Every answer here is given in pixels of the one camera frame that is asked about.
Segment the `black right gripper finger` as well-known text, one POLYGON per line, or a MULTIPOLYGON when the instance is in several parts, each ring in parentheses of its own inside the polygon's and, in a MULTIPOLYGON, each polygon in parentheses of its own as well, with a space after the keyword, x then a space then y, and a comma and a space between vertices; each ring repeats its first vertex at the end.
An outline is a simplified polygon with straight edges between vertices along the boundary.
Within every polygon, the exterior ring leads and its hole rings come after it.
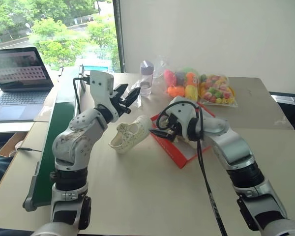
POLYGON ((150 129, 149 130, 153 135, 157 136, 157 137, 160 137, 160 138, 163 138, 163 139, 171 139, 173 136, 172 134, 168 133, 168 132, 165 132, 165 131, 162 131, 162 130, 159 130, 159 129, 150 129))

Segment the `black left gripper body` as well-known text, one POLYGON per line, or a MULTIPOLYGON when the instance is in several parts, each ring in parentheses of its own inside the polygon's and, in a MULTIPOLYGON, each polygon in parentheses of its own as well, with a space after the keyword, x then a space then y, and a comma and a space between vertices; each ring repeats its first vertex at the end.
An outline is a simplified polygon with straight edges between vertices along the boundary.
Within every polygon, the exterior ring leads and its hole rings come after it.
POLYGON ((113 92, 110 96, 110 102, 112 106, 116 109, 118 116, 122 116, 123 114, 130 114, 131 109, 126 107, 121 100, 121 94, 118 92, 113 92))

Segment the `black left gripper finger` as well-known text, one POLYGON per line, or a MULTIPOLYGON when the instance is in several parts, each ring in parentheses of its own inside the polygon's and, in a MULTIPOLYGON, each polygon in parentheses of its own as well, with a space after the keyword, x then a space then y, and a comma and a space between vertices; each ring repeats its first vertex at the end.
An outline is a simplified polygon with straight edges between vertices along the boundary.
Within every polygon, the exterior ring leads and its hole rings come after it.
POLYGON ((125 93, 128 84, 120 84, 116 88, 114 88, 113 97, 116 99, 120 99, 122 95, 125 93))
POLYGON ((132 89, 129 94, 124 99, 124 105, 126 107, 130 107, 140 95, 140 87, 136 87, 132 89))

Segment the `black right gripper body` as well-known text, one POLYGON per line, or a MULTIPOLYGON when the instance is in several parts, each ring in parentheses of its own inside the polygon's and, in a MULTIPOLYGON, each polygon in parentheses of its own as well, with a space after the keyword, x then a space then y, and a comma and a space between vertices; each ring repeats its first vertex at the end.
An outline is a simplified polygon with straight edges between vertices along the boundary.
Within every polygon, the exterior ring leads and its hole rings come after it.
POLYGON ((161 127, 165 128, 165 139, 174 142, 176 137, 182 136, 182 126, 178 121, 178 118, 171 114, 169 116, 164 116, 161 119, 161 127))

